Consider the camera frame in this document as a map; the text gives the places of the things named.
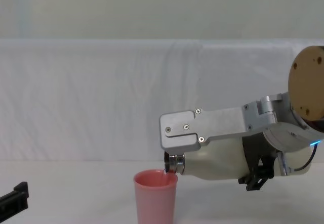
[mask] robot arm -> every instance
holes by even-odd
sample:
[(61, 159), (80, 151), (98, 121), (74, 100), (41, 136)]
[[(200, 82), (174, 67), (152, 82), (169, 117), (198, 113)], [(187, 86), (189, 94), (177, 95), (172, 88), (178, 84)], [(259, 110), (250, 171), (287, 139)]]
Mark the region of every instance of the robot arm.
[(281, 175), (288, 175), (293, 170), (287, 166), (285, 154), (324, 139), (322, 58), (323, 48), (304, 49), (293, 62), (286, 93), (265, 96), (237, 108), (215, 111), (197, 108), (162, 115), (161, 147), (168, 155), (181, 158), (184, 153), (198, 151), (210, 141), (242, 138), (250, 173), (239, 182), (247, 184), (247, 190), (260, 189), (274, 176), (276, 158)]

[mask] white backdrop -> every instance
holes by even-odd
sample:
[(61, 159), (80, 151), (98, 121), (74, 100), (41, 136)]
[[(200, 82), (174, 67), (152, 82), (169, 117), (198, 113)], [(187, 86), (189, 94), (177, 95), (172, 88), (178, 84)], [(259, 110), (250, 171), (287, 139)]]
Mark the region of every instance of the white backdrop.
[(311, 44), (324, 40), (0, 40), (0, 159), (160, 160), (161, 114), (285, 92)]

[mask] black object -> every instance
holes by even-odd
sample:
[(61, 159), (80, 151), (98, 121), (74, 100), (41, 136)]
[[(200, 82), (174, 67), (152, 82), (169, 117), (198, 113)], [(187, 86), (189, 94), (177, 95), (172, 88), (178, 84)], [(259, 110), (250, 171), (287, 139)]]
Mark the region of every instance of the black object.
[(316, 149), (317, 149), (317, 144), (315, 144), (312, 155), (310, 155), (310, 158), (308, 159), (308, 161), (303, 166), (301, 166), (299, 168), (295, 168), (294, 169), (295, 172), (305, 169), (311, 163), (311, 161), (313, 160), (313, 158), (315, 156)]
[(3, 222), (27, 209), (28, 197), (27, 182), (21, 182), (19, 185), (14, 187), (13, 192), (0, 197), (0, 222)]
[(272, 147), (262, 133), (243, 137), (243, 149), (250, 173), (238, 179), (246, 184), (247, 191), (260, 190), (265, 182), (274, 177), (273, 164), (278, 150)]

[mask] pink cup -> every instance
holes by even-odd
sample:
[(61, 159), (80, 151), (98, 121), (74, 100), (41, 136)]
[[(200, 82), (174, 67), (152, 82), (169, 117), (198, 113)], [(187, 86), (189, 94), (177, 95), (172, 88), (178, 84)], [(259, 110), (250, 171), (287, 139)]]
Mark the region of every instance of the pink cup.
[(173, 224), (177, 181), (158, 169), (134, 176), (138, 224)]

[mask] white table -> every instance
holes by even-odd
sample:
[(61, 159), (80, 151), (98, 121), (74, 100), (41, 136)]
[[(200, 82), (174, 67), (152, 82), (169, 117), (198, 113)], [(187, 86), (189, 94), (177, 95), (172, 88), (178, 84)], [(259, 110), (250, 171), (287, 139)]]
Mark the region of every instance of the white table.
[[(0, 163), (0, 194), (28, 181), (29, 209), (7, 224), (137, 223), (133, 175), (162, 162)], [(203, 181), (179, 176), (175, 223), (324, 223), (324, 164), (306, 175), (276, 177), (261, 191), (237, 180)]]

